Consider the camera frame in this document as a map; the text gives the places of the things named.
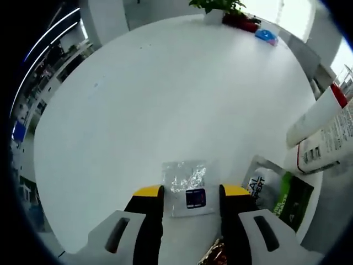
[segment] plastic bag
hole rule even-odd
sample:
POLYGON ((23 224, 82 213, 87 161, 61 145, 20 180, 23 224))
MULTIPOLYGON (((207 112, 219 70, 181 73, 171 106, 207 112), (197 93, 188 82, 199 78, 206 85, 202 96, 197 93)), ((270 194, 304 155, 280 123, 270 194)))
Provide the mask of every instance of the plastic bag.
POLYGON ((215 164, 204 160, 162 164, 165 212, 173 217, 214 213, 220 180, 215 164))

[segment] plastic bottle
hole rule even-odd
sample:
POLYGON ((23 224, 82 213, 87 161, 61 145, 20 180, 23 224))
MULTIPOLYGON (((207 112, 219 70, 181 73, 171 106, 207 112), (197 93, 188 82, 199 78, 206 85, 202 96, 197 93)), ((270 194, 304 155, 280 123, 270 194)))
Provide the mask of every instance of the plastic bottle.
POLYGON ((312 174, 353 154, 353 99, 322 129, 289 150, 284 169, 312 174))
POLYGON ((302 115, 287 132, 287 145, 294 147, 314 134, 347 105, 347 99, 335 84, 326 89, 311 108, 302 115))

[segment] white table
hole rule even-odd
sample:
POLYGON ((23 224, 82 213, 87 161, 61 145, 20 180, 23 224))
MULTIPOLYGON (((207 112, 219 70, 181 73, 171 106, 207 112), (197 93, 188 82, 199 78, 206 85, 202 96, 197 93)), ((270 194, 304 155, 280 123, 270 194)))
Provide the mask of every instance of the white table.
MULTIPOLYGON (((314 102, 282 41, 273 47, 205 26, 199 15, 138 28, 80 64, 44 111, 34 162, 45 214, 65 250, 76 252, 134 191, 162 182, 163 162, 218 160, 222 182, 241 184, 255 154, 282 165, 287 128, 314 102)), ((300 241, 322 175, 306 180, 315 191, 300 241)), ((196 264, 219 218, 166 217, 163 225, 160 264, 196 264)))

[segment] blue object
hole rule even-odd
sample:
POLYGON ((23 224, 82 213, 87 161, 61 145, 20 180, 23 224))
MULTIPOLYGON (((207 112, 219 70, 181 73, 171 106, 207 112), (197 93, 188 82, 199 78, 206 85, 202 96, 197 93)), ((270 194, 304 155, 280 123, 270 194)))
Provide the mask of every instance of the blue object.
POLYGON ((276 45, 278 42, 277 36, 267 29, 258 29, 255 32, 255 36, 271 45, 276 45))
POLYGON ((23 142, 25 133, 26 133, 26 127, 23 124, 21 124, 19 121, 17 121, 13 132, 13 139, 16 141, 23 142))

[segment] white flower pot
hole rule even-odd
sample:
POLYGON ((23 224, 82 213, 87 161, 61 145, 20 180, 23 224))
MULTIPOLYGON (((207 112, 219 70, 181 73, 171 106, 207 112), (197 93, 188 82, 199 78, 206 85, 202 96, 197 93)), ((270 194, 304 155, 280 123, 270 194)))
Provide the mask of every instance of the white flower pot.
POLYGON ((212 9, 205 14, 204 22, 206 25, 221 25, 224 16, 224 11, 220 9, 212 9))

